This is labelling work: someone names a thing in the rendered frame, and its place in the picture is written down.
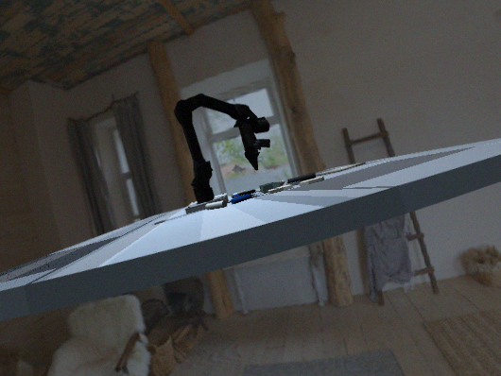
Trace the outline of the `blue stylus with grey tip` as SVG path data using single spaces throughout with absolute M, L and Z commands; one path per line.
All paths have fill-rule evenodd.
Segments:
M 235 203 L 241 202 L 243 200 L 251 198 L 254 195 L 255 194 L 253 194 L 253 195 L 252 194 L 247 194 L 247 195 L 244 195 L 244 196 L 241 196 L 241 197 L 233 198 L 233 199 L 231 199 L 231 203 L 235 204 Z

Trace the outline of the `dark grey keyboard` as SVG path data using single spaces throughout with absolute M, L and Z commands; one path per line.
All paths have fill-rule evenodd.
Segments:
M 268 192 L 267 190 L 281 187 L 281 185 L 280 185 L 280 182 L 271 182 L 271 183 L 260 185 L 259 187 L 260 187 L 260 191 L 262 193 L 267 193 Z

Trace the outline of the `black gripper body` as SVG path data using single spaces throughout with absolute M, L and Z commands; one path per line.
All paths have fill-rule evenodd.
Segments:
M 261 150 L 261 146 L 258 143 L 255 143 L 255 134 L 252 133 L 247 133 L 241 136 L 242 142 L 244 145 L 245 149 L 245 157 L 247 155 L 253 154 L 258 152 L 258 149 Z

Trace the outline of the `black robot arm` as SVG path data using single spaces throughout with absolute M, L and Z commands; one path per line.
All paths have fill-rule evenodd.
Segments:
M 229 104 L 205 94 L 180 100 L 177 102 L 174 114 L 181 123 L 181 127 L 194 161 L 194 178 L 192 187 L 197 203 L 200 204 L 214 199 L 214 192 L 210 187 L 212 167 L 206 162 L 200 151 L 200 144 L 192 122 L 192 111 L 198 107 L 213 109 L 228 114 L 236 120 L 234 128 L 239 128 L 241 136 L 247 133 L 269 131 L 269 122 L 266 117 L 258 118 L 246 104 Z M 249 117 L 249 119 L 248 119 Z

